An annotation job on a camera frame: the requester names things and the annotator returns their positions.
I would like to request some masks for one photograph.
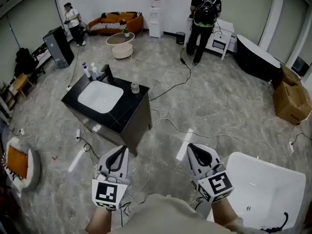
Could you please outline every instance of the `sofa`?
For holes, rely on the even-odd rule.
[[[88,23],[88,34],[116,34],[125,28],[128,28],[129,32],[136,33],[143,29],[143,24],[141,12],[103,13],[100,18]]]

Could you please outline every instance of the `black countertop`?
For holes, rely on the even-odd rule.
[[[131,91],[131,82],[115,78],[115,84],[112,85],[121,88],[123,95],[110,112],[101,114],[78,102],[78,96],[91,82],[92,80],[88,79],[86,75],[83,75],[63,97],[62,102],[67,107],[85,115],[87,118],[121,134],[150,88],[140,85],[140,92],[133,94]]]

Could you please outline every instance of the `black pants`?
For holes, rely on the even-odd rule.
[[[203,27],[198,27],[193,24],[191,36],[186,47],[186,53],[188,55],[194,54],[197,38],[200,35],[200,44],[199,44],[199,47],[197,48],[197,51],[194,57],[194,62],[200,62],[211,33],[212,33],[212,28],[207,29]]]
[[[82,44],[83,38],[81,36],[79,25],[69,28],[70,33],[72,34],[72,37],[74,38],[75,42],[77,44]]]

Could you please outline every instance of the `white bathtub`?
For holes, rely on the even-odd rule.
[[[235,187],[228,197],[244,225],[254,229],[294,226],[300,210],[306,176],[242,153],[225,160],[228,176]],[[213,221],[212,211],[207,220]]]

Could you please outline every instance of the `gray floor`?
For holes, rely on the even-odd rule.
[[[179,61],[182,48],[173,37],[154,39],[143,33],[133,41],[133,59],[123,60],[109,59],[111,49],[105,44],[106,39],[105,36],[86,37],[85,47],[77,49],[75,44],[71,45],[75,57],[79,51],[72,84],[83,75],[83,62],[94,62],[98,68],[104,63],[110,64],[114,76],[149,86],[150,98],[183,82],[189,75],[189,70]],[[191,65],[192,59],[185,54],[183,56],[192,70],[191,79],[152,101],[151,108],[160,110],[162,117],[172,119],[179,129],[185,131],[192,129],[206,136],[228,134],[246,141],[268,142],[273,150],[264,143],[244,144],[224,136],[210,139],[192,136],[190,140],[214,148],[221,158],[232,152],[242,152],[304,173],[307,185],[297,227],[287,231],[298,233],[298,226],[303,222],[312,197],[311,143],[300,136],[293,154],[287,146],[289,139],[294,140],[302,131],[311,135],[311,118],[300,126],[292,126],[279,119],[274,112],[273,89],[243,72],[231,55],[221,61],[220,55],[205,52],[196,67]],[[33,192],[24,193],[20,199],[24,220],[32,233],[84,233],[96,208],[91,201],[91,182],[97,159],[90,153],[84,153],[74,170],[68,172],[75,156],[83,148],[83,141],[76,144],[75,139],[76,129],[79,126],[83,130],[83,126],[60,101],[66,94],[75,62],[76,59],[69,68],[59,69],[53,60],[49,61],[45,67],[47,74],[40,76],[37,87],[29,91],[27,99],[19,97],[14,109],[10,129],[15,127],[18,130],[27,123],[36,123],[27,124],[26,135],[20,138],[28,139],[36,146],[42,161],[39,186]],[[155,122],[159,113],[152,111],[152,118]],[[152,193],[171,194],[194,206],[198,194],[190,184],[188,162],[176,159],[185,134],[175,130],[166,120],[155,125],[154,130],[150,180],[137,194],[137,201]],[[114,147],[88,130],[85,134],[99,156]],[[6,130],[4,143],[12,136],[12,132]],[[152,131],[147,130],[137,149],[138,157],[130,157],[130,195],[134,195],[149,177],[152,143]],[[115,212],[113,227],[119,226],[120,212]]]

